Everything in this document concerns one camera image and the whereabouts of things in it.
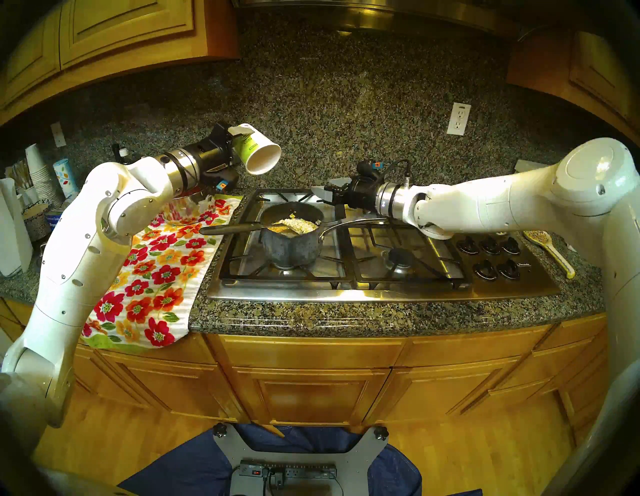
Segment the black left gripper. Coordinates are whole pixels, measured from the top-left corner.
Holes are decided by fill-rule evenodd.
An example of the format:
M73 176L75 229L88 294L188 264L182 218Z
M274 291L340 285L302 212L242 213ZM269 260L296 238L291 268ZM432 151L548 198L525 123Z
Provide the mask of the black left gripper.
M193 144L193 157L198 166L198 183L216 193L230 193L239 174L233 167L232 136L250 136L256 130L249 124L229 126L217 122L208 136Z

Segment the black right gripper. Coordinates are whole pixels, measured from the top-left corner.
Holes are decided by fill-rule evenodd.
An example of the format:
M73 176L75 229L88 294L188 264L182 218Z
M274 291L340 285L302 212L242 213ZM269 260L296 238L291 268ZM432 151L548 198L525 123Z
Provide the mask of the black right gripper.
M382 173L367 173L332 178L329 184L311 186L310 190L318 199L333 206L345 205L353 209L376 211L376 198L382 184Z

